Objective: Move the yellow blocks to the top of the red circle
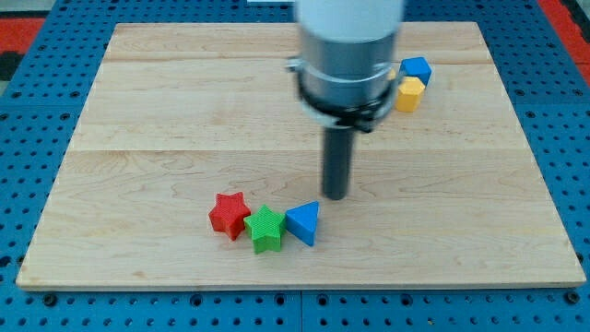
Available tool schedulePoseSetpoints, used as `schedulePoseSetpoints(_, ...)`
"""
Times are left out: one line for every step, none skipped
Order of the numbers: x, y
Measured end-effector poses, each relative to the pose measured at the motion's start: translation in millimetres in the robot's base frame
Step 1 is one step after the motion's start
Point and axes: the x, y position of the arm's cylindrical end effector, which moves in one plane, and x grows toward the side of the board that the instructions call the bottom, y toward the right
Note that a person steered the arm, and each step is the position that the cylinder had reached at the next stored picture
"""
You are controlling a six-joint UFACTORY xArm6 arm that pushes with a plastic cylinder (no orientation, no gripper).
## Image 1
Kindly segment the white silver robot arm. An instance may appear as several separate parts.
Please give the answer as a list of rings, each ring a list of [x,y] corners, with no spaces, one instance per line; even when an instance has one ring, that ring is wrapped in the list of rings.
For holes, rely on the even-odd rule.
[[[370,133],[395,98],[388,78],[403,0],[298,0],[300,53],[288,60],[303,111],[330,129]]]

